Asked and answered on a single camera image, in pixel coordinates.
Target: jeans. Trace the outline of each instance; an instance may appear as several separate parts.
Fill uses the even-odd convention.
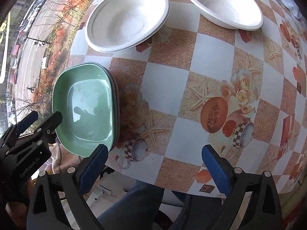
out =
[[[163,188],[137,181],[120,201],[97,219],[105,230],[151,230],[163,193]],[[182,211],[169,230],[205,230],[221,205],[221,198],[187,194]]]

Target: street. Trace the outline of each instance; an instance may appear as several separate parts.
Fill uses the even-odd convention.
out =
[[[36,20],[33,22],[28,37],[48,40],[48,36],[53,28],[52,25],[57,20],[56,14],[59,14],[60,10],[64,7],[64,5],[55,4],[48,1],[50,0],[45,2],[36,17]],[[22,100],[32,99],[31,91],[27,90],[26,88],[33,86],[37,87],[40,74],[40,65],[47,45],[45,44],[44,46],[39,47],[38,45],[34,45],[34,42],[35,41],[32,39],[26,39],[26,42],[23,44],[23,53],[19,63],[17,83],[13,89],[15,98]],[[24,105],[25,103],[23,101],[17,100],[16,110]],[[23,113],[20,113],[17,116],[17,122],[23,117]]]

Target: street light pole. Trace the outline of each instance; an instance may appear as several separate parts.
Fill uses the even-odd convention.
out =
[[[30,37],[26,37],[26,39],[31,39],[31,40],[35,40],[35,41],[40,41],[40,42],[44,42],[44,43],[47,43],[47,44],[52,44],[52,43],[50,43],[50,42],[48,42],[48,41],[42,41],[42,40],[39,40],[39,39],[34,39],[34,38],[30,38]]]

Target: floral tablecloth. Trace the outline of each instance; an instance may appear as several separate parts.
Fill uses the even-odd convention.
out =
[[[211,144],[245,172],[269,170],[279,193],[295,187],[307,157],[303,22],[278,0],[255,0],[262,29],[229,30],[189,0],[170,0],[154,36],[99,53],[87,45],[84,25],[100,1],[77,31],[67,68],[97,62],[119,86],[121,133],[108,166],[170,190],[224,197],[201,158]]]

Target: green tray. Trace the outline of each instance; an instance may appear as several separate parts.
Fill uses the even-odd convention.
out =
[[[99,64],[89,62],[65,70],[53,91],[53,111],[63,115],[56,128],[62,145],[84,157],[98,144],[111,151],[119,134],[117,97],[115,81]]]

